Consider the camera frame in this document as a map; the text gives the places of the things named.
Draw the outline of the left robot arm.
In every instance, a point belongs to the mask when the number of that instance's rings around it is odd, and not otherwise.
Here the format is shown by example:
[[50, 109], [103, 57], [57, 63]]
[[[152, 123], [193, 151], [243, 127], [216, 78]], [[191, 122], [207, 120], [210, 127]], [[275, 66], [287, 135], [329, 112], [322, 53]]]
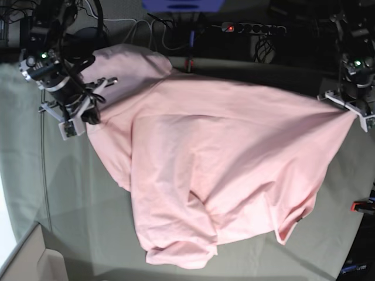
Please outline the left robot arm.
[[318, 96], [374, 118], [374, 1], [339, 1], [331, 16], [337, 28], [338, 82]]

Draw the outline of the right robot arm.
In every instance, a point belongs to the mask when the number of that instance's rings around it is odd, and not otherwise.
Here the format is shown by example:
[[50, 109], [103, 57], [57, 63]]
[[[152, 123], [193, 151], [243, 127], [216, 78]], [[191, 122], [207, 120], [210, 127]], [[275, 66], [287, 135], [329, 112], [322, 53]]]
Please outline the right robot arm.
[[80, 119], [100, 123], [98, 106], [106, 102], [98, 93], [104, 79], [85, 83], [81, 72], [96, 60], [94, 51], [105, 39], [103, 7], [94, 1], [97, 27], [90, 38], [67, 33], [78, 15], [76, 1], [41, 1], [29, 17], [28, 37], [21, 50], [19, 69], [26, 80], [47, 91], [53, 101], [42, 104], [40, 112], [58, 107], [64, 122], [83, 110]]

